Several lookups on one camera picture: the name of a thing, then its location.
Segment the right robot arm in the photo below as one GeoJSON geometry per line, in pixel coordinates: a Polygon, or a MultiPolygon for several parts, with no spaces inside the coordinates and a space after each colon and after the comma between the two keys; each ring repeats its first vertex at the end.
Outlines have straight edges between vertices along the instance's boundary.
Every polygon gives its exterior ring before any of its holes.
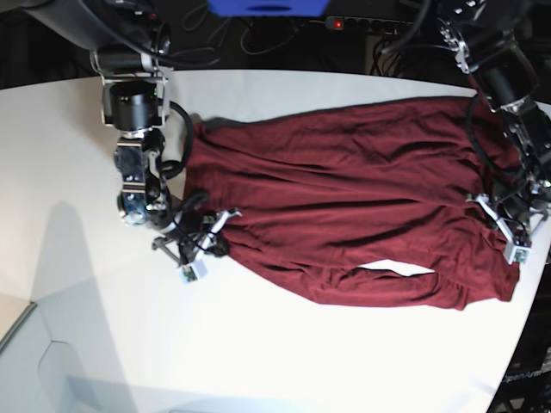
{"type": "Polygon", "coordinates": [[[184,199],[167,182],[185,171],[195,133],[188,113],[169,98],[168,81],[184,63],[170,54],[170,30],[152,1],[16,1],[33,18],[90,52],[102,80],[102,123],[120,134],[114,161],[121,174],[122,220],[158,233],[152,248],[182,267],[228,256],[221,235],[237,210],[201,213],[207,191],[184,199]]]}

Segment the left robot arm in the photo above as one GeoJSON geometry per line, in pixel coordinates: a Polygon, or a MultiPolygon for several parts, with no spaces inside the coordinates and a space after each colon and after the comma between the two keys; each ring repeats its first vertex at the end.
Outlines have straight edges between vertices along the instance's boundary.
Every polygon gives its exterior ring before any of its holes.
{"type": "Polygon", "coordinates": [[[476,95],[467,106],[465,130],[474,151],[494,174],[494,194],[471,194],[505,237],[508,263],[525,262],[532,242],[550,214],[550,119],[534,94],[533,66],[515,38],[515,28],[531,1],[417,1],[416,15],[399,39],[383,49],[398,52],[411,44],[428,15],[434,15],[444,48],[469,77],[476,95]],[[484,102],[502,121],[504,136],[517,150],[519,166],[499,167],[474,133],[474,110],[484,102]]]}

